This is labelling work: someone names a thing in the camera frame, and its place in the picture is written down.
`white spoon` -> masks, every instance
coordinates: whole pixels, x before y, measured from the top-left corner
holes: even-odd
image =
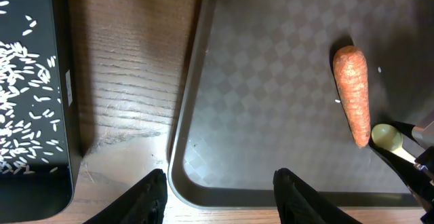
[[[414,164],[416,158],[402,147],[402,134],[395,127],[388,124],[378,124],[372,128],[371,136],[377,146]]]

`wood grain surface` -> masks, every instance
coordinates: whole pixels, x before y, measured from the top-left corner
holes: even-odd
[[[154,168],[167,171],[200,0],[70,0],[81,136],[75,198],[36,223],[82,223]],[[279,223],[276,210],[197,210],[169,189],[165,223]],[[419,223],[413,210],[346,210],[363,223]]]

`metal tray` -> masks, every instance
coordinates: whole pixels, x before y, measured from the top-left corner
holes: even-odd
[[[81,159],[68,1],[0,1],[0,76],[22,76],[0,84],[17,95],[7,99],[15,104],[12,109],[0,102],[0,223],[35,221],[58,214],[72,201]],[[54,66],[48,65],[51,57]],[[10,64],[14,71],[4,72]],[[4,134],[7,129],[12,132]]]
[[[274,206],[274,171],[289,168],[337,206],[415,206],[353,142],[330,58],[347,37],[363,50],[373,125],[427,124],[432,2],[203,0],[173,135],[174,192],[196,207]]]

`white label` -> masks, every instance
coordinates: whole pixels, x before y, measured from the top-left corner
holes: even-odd
[[[71,88],[71,74],[66,72],[66,91],[68,92],[68,106],[73,102],[73,89]]]

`orange carrot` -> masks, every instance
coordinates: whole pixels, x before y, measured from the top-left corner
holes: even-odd
[[[365,56],[355,46],[341,48],[334,56],[333,72],[354,141],[365,147],[371,133]]]

